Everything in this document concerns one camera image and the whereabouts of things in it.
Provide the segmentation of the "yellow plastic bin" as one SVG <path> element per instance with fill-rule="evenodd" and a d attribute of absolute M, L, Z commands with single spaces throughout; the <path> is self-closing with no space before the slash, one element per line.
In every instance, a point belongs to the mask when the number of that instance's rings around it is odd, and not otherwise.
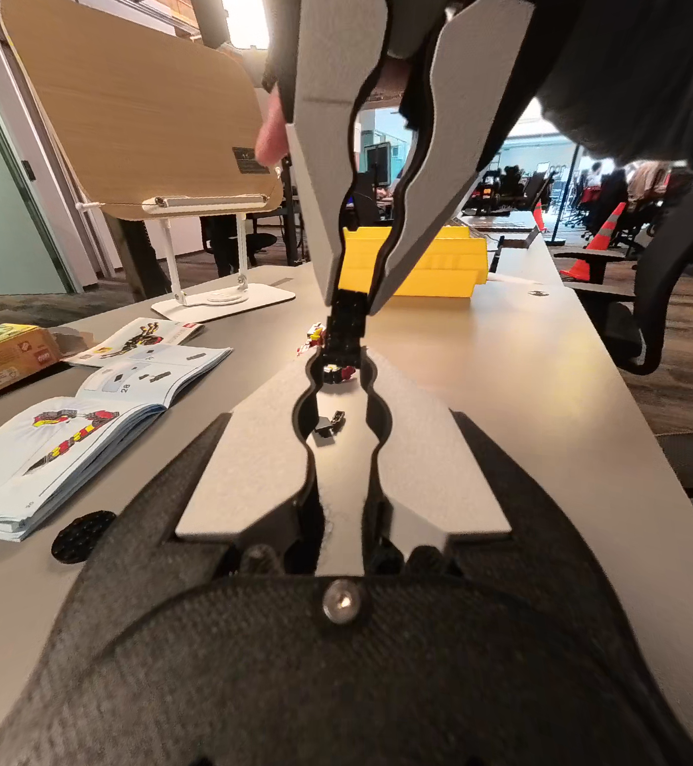
<path fill-rule="evenodd" d="M 343 231 L 346 254 L 341 289 L 369 291 L 379 248 L 389 232 L 388 226 Z M 465 226 L 445 226 L 394 295 L 469 299 L 475 286 L 486 282 L 488 273 L 486 239 L 473 237 Z"/>

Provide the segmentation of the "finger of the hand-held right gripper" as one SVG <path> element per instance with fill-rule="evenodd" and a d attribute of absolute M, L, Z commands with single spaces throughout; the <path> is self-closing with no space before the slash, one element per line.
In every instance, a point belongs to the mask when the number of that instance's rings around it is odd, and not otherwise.
<path fill-rule="evenodd" d="M 534 11 L 531 2 L 478 1 L 441 25 L 422 80 L 426 122 L 375 264 L 369 315 L 395 294 L 472 188 Z"/>
<path fill-rule="evenodd" d="M 345 250 L 340 214 L 355 181 L 354 121 L 385 51 L 383 1 L 300 5 L 292 121 L 286 125 L 313 272 L 331 306 Z"/>

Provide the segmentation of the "closed instruction booklet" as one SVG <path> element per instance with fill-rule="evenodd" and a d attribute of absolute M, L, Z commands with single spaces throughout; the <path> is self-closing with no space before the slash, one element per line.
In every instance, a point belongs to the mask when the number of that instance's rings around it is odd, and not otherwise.
<path fill-rule="evenodd" d="M 69 365 L 102 368 L 129 359 L 141 350 L 166 344 L 179 345 L 203 329 L 199 322 L 138 318 L 89 349 L 64 358 Z"/>

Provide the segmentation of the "person's right hand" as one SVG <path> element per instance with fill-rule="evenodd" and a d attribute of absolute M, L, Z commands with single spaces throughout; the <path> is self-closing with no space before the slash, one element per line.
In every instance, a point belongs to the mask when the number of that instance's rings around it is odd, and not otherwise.
<path fill-rule="evenodd" d="M 289 154 L 286 124 L 279 88 L 274 85 L 267 100 L 267 114 L 255 144 L 255 158 L 262 166 L 277 166 Z"/>

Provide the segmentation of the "row of black office chairs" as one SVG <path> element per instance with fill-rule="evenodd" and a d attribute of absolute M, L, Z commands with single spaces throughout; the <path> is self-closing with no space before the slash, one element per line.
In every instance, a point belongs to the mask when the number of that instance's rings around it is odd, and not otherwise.
<path fill-rule="evenodd" d="M 540 166 L 528 173 L 519 166 L 489 168 L 465 200 L 462 212 L 475 216 L 506 216 L 516 211 L 559 210 L 570 178 L 568 166 Z"/>

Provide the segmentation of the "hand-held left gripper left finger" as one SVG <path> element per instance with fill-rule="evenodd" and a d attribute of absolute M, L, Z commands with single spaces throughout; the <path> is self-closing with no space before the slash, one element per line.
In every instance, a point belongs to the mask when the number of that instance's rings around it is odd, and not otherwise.
<path fill-rule="evenodd" d="M 320 351 L 309 349 L 234 408 L 176 526 L 179 539 L 303 536 L 321 373 Z"/>

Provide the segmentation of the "black round studded disc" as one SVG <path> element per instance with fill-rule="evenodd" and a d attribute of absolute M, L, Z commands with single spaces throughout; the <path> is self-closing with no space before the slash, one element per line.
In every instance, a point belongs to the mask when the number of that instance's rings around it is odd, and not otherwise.
<path fill-rule="evenodd" d="M 116 513 L 107 510 L 77 517 L 57 533 L 51 544 L 52 558 L 64 565 L 85 562 L 116 518 Z"/>

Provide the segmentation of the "person's right forearm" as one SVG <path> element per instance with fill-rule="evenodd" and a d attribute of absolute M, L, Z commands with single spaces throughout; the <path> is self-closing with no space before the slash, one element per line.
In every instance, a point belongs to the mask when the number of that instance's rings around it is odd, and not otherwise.
<path fill-rule="evenodd" d="M 693 1 L 585 2 L 537 100 L 592 156 L 693 168 Z"/>

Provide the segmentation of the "large orange traffic cone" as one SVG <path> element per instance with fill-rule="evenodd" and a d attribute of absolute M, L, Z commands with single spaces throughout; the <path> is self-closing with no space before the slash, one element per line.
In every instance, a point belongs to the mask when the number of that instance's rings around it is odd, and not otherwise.
<path fill-rule="evenodd" d="M 607 265 L 625 259 L 625 256 L 609 250 L 619 216 L 625 207 L 626 203 L 618 204 L 607 221 L 600 227 L 597 235 L 590 241 L 590 244 L 575 255 L 575 263 L 568 270 L 559 272 L 563 279 L 600 285 L 604 282 Z"/>

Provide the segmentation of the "black studded brick plate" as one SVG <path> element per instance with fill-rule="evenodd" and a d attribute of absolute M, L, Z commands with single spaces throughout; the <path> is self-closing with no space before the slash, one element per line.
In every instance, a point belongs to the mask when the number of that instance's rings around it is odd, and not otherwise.
<path fill-rule="evenodd" d="M 365 334 L 367 315 L 366 293 L 336 290 L 326 322 L 322 351 L 325 365 L 360 368 L 361 340 Z"/>

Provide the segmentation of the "open instruction booklet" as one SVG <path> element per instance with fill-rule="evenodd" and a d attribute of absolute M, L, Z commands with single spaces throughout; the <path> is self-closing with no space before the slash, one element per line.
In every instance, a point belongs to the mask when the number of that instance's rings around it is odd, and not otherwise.
<path fill-rule="evenodd" d="M 22 541 L 231 348 L 161 344 L 90 375 L 0 427 L 0 540 Z"/>

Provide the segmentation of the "black monitor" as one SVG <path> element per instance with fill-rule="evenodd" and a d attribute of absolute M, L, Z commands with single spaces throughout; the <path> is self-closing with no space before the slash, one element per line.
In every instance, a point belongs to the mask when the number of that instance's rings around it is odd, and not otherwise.
<path fill-rule="evenodd" d="M 380 142 L 364 149 L 365 170 L 375 187 L 389 187 L 391 184 L 391 143 Z"/>

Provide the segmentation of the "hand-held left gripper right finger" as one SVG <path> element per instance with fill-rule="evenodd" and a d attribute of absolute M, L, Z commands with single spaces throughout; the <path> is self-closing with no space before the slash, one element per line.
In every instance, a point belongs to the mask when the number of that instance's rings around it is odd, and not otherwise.
<path fill-rule="evenodd" d="M 361 351 L 371 454 L 362 547 L 504 539 L 512 527 L 451 410 L 378 352 Z"/>

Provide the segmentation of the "red yellow black brick model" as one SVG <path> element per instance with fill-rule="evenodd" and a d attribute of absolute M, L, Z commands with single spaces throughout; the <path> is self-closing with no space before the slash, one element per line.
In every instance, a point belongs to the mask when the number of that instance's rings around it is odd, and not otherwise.
<path fill-rule="evenodd" d="M 323 348 L 326 340 L 326 328 L 322 322 L 314 323 L 306 333 L 306 340 L 296 350 L 296 356 L 305 355 L 309 350 Z M 356 368 L 351 365 L 323 363 L 322 381 L 327 385 L 341 385 L 355 377 Z"/>

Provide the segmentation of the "wooden book stand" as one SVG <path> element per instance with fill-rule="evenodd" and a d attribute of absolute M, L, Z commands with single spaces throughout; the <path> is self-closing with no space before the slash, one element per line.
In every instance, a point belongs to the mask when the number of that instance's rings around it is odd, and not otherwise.
<path fill-rule="evenodd" d="M 279 207 L 284 187 L 255 158 L 261 109 L 238 61 L 77 2 L 0 2 L 0 20 L 87 204 L 158 226 L 172 297 L 152 310 L 207 322 L 294 300 L 247 281 L 246 215 Z M 170 224 L 209 215 L 235 219 L 239 271 L 188 295 Z"/>

